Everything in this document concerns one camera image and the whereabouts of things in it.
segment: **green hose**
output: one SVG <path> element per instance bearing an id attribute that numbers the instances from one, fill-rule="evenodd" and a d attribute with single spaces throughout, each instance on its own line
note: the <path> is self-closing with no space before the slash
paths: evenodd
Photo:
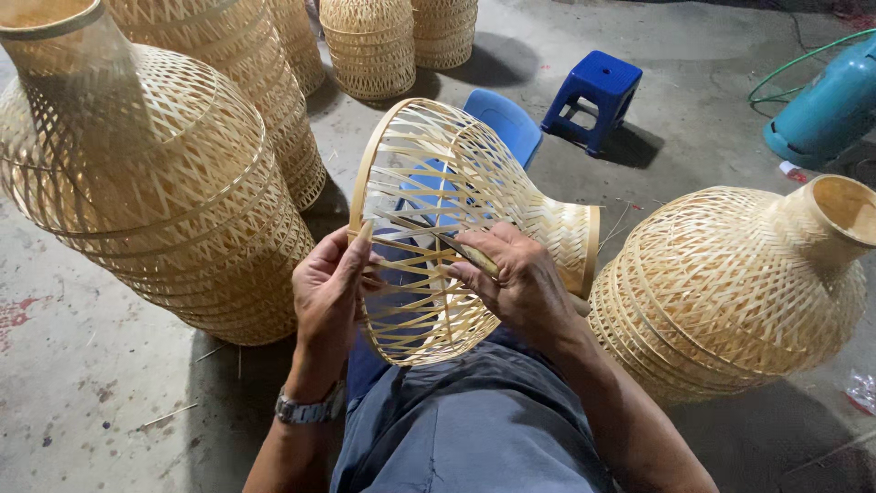
<path id="1" fill-rule="evenodd" d="M 770 79 L 777 76 L 778 74 L 781 74 L 786 68 L 791 67 L 792 65 L 796 64 L 797 62 L 804 61 L 814 54 L 819 54 L 822 51 L 824 51 L 828 48 L 832 48 L 832 47 L 834 47 L 840 43 L 843 43 L 845 41 L 848 41 L 849 39 L 857 38 L 858 36 L 865 36 L 866 34 L 871 34 L 873 32 L 876 32 L 876 28 L 867 29 L 866 31 L 861 31 L 861 32 L 855 32 L 851 36 L 846 36 L 845 38 L 837 39 L 836 41 L 830 43 L 829 45 L 822 46 L 822 47 L 818 48 L 817 50 L 813 50 L 807 54 L 804 54 L 802 57 L 800 57 L 794 61 L 790 61 L 790 62 L 786 63 L 785 65 L 782 65 L 781 68 L 779 68 L 778 70 L 776 70 L 772 74 L 767 75 L 764 80 L 760 81 L 760 84 L 758 84 L 757 86 L 755 86 L 754 89 L 752 89 L 752 92 L 748 93 L 748 98 L 747 98 L 748 103 L 751 103 L 751 104 L 766 103 L 766 102 L 790 103 L 789 100 L 784 99 L 782 97 L 787 96 L 789 94 L 794 94 L 795 92 L 797 92 L 800 89 L 803 89 L 806 86 L 800 86 L 799 88 L 793 88 L 791 90 L 786 90 L 785 92 L 781 92 L 779 94 L 772 94 L 770 96 L 764 96 L 764 97 L 758 97 L 758 98 L 754 97 L 754 93 L 757 92 L 758 89 L 763 87 L 764 84 L 769 82 Z"/>

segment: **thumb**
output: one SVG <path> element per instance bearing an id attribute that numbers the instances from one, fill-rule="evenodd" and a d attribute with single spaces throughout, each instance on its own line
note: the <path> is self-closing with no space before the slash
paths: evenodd
<path id="1" fill-rule="evenodd" d="M 365 223 L 359 236 L 353 239 L 331 276 L 345 289 L 354 288 L 362 277 L 362 271 L 371 257 L 371 222 Z"/>
<path id="2" fill-rule="evenodd" d="M 447 266 L 447 275 L 462 281 L 481 298 L 491 302 L 498 300 L 498 293 L 501 288 L 496 281 L 481 269 L 468 262 L 454 262 L 450 264 Z"/>

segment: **blue plastic stool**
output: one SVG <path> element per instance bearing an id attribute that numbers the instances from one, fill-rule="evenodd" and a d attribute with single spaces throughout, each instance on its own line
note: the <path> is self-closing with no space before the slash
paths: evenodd
<path id="1" fill-rule="evenodd" d="M 626 109 L 639 87 L 642 70 L 609 54 L 592 51 L 572 68 L 554 103 L 550 105 L 541 130 L 586 146 L 587 154 L 599 152 L 602 141 L 609 132 L 624 123 Z M 597 122 L 591 129 L 572 122 L 577 111 L 589 112 L 578 103 L 578 98 L 595 104 Z M 566 116 L 560 113 L 569 106 Z"/>
<path id="2" fill-rule="evenodd" d="M 511 150 L 520 166 L 529 169 L 544 136 L 523 108 L 487 89 L 475 89 L 463 111 L 486 123 Z"/>
<path id="3" fill-rule="evenodd" d="M 516 159 L 524 170 L 529 168 L 533 162 L 535 151 L 541 145 L 544 136 L 541 134 L 539 127 L 533 122 L 529 115 L 520 108 L 512 100 L 505 96 L 501 96 L 491 90 L 475 89 L 469 94 L 469 99 L 465 102 L 463 110 L 471 116 L 483 121 L 491 129 L 493 129 L 502 142 L 511 150 L 514 159 Z M 428 159 L 423 165 L 417 166 L 418 169 L 427 169 L 426 166 L 444 171 L 445 163 L 437 159 Z M 426 175 L 410 175 L 410 178 L 415 182 L 423 185 L 428 189 L 455 190 L 456 188 L 449 182 L 442 184 L 442 179 L 437 176 Z M 414 190 L 418 187 L 408 182 L 402 182 L 399 186 L 402 190 Z M 418 196 L 416 193 L 411 194 L 423 201 L 429 203 L 431 207 L 442 207 L 439 205 L 439 198 L 434 195 Z M 405 203 L 414 209 L 420 209 L 422 204 L 418 204 L 409 200 L 399 199 L 395 210 L 399 211 L 404 207 Z M 436 214 L 427 214 L 423 216 L 429 224 L 434 225 L 438 219 Z M 450 216 L 441 216 L 441 225 L 455 225 L 458 221 Z"/>

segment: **woven bamboo lampshade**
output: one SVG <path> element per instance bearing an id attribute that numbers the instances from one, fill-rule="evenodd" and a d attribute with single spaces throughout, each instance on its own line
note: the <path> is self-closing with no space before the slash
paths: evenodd
<path id="1" fill-rule="evenodd" d="M 303 211 L 313 204 L 326 169 L 266 0 L 108 0 L 107 5 L 131 41 L 187 54 L 236 82 L 265 120 L 295 205 Z"/>
<path id="2" fill-rule="evenodd" d="M 289 67 L 304 96 L 310 96 L 326 80 L 326 71 L 322 69 L 320 50 L 310 31 L 304 0 L 268 0 L 268 4 L 271 5 Z"/>
<path id="3" fill-rule="evenodd" d="M 424 177 L 441 186 L 430 189 L 418 181 Z M 446 104 L 407 99 L 380 121 L 353 192 L 352 234 L 367 219 L 375 221 L 375 244 L 400 258 L 381 262 L 380 275 L 388 285 L 366 300 L 368 339 L 392 364 L 457 356 L 498 325 L 480 299 L 442 274 L 440 266 L 461 258 L 436 244 L 431 232 L 453 235 L 513 222 L 576 276 L 573 294 L 586 298 L 590 292 L 599 209 L 542 195 L 490 127 Z"/>
<path id="4" fill-rule="evenodd" d="M 465 63 L 475 41 L 477 0 L 411 0 L 417 67 L 442 70 Z"/>
<path id="5" fill-rule="evenodd" d="M 230 342 L 294 331 L 313 245 L 256 109 L 185 55 L 132 45 L 100 0 L 0 15 L 0 184 L 64 245 Z"/>
<path id="6" fill-rule="evenodd" d="M 599 274 L 590 325 L 671 404 L 741 392 L 836 354 L 864 312 L 855 259 L 876 194 L 822 175 L 789 196 L 714 187 L 658 209 Z"/>
<path id="7" fill-rule="evenodd" d="M 373 100 L 413 87 L 417 72 L 409 0 L 322 0 L 320 22 L 343 92 Z"/>

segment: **wristwatch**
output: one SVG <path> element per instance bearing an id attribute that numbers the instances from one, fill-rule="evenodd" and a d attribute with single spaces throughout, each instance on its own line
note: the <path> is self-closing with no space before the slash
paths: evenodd
<path id="1" fill-rule="evenodd" d="M 297 404 L 289 397 L 283 387 L 279 390 L 274 411 L 280 423 L 321 423 L 331 421 L 341 414 L 346 385 L 343 380 L 335 382 L 326 400 L 316 404 Z"/>

